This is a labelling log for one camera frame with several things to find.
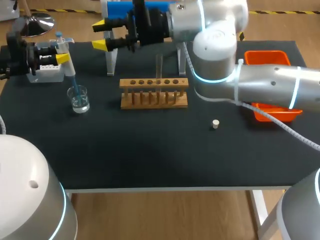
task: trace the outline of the glass beaker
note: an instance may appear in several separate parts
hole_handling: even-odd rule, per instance
[[[72,86],[66,92],[68,95],[73,111],[77,114],[83,114],[90,109],[87,88],[82,85]]]

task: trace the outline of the white cable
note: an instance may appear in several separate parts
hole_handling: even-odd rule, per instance
[[[3,118],[1,117],[0,115],[0,126],[1,126],[1,132],[2,134],[6,134],[7,130],[6,130],[6,125],[5,125],[5,122],[3,120]]]
[[[288,127],[287,125],[285,125],[282,121],[276,119],[274,116],[271,116],[270,114],[260,110],[259,108],[256,108],[252,105],[249,105],[247,103],[242,102],[241,106],[247,108],[247,109],[251,109],[261,115],[263,115],[264,117],[270,119],[271,121],[273,121],[275,124],[279,125],[281,128],[283,128],[285,131],[287,131],[288,133],[290,133],[292,136],[294,136],[295,138],[299,139],[301,142],[303,142],[304,144],[307,144],[309,147],[320,151],[320,145],[316,144],[315,142],[305,138],[304,136],[300,135],[299,133],[297,133],[296,131],[294,131],[292,128]]]
[[[188,53],[188,49],[187,49],[187,45],[186,43],[184,42],[183,43],[183,49],[184,49],[184,54],[185,54],[185,57],[186,57],[186,61],[188,63],[188,66],[191,70],[191,72],[193,73],[194,72],[194,67],[192,65],[192,62],[191,62],[191,59],[190,59],[190,56],[189,56],[189,53]],[[196,90],[194,90],[195,93],[197,94],[197,96],[201,99],[203,99],[204,101],[207,101],[207,102],[229,102],[229,103],[233,103],[233,104],[236,104],[236,102],[234,100],[231,100],[231,99],[224,99],[224,98],[219,98],[219,99],[215,99],[215,98],[207,98],[207,97],[204,97],[204,96],[201,96],[199,93],[197,93]],[[287,125],[285,125],[282,121],[276,119],[274,116],[271,116],[270,114],[260,110],[259,108],[256,108],[252,105],[249,105],[247,103],[244,103],[244,102],[241,102],[239,101],[238,102],[240,106],[244,107],[244,108],[247,108],[247,109],[250,109],[252,111],[255,111],[257,112],[258,114],[261,114],[262,116],[270,119],[271,121],[273,121],[275,124],[277,124],[279,127],[283,128],[285,131],[287,131],[289,134],[291,134],[292,136],[294,136],[295,138],[297,138],[298,140],[300,140],[301,142],[303,142],[304,144],[307,144],[309,147],[317,150],[317,151],[320,151],[320,145],[316,144],[315,142],[305,138],[304,136],[302,136],[301,134],[297,133],[296,131],[294,131],[292,128],[288,127]]]
[[[240,106],[241,102],[239,101],[239,77],[240,77],[240,71],[241,67],[244,64],[243,59],[238,60],[238,66],[236,67],[235,77],[234,77],[234,101],[235,105]]]

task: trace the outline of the water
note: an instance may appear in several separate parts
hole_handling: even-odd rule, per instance
[[[71,100],[73,111],[83,114],[90,109],[88,97],[86,95],[75,96]]]

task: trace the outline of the orange tray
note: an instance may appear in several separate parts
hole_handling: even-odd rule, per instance
[[[291,66],[287,54],[284,51],[246,51],[244,53],[244,61],[247,65],[261,64],[278,64]],[[298,115],[302,114],[302,110],[288,109],[263,103],[252,103],[252,106],[261,109],[282,122],[292,122]],[[254,112],[255,118],[259,122],[271,122],[265,116]]]

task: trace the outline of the robotic arm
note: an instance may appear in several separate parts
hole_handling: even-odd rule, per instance
[[[7,45],[0,48],[0,80],[30,72],[36,75],[40,65],[57,66],[70,60],[67,53],[57,54],[55,46],[38,48],[34,42],[27,43],[19,32],[8,32],[6,42]]]
[[[194,73],[195,91],[207,99],[235,99],[260,102],[289,109],[320,110],[320,71],[285,65],[235,64],[237,34],[249,18],[246,0],[197,0],[176,2],[167,12],[148,9],[143,0],[133,0],[133,9],[124,19],[94,24],[93,31],[110,31],[126,26],[125,38],[92,42],[105,51],[162,43],[193,41],[188,63]]]

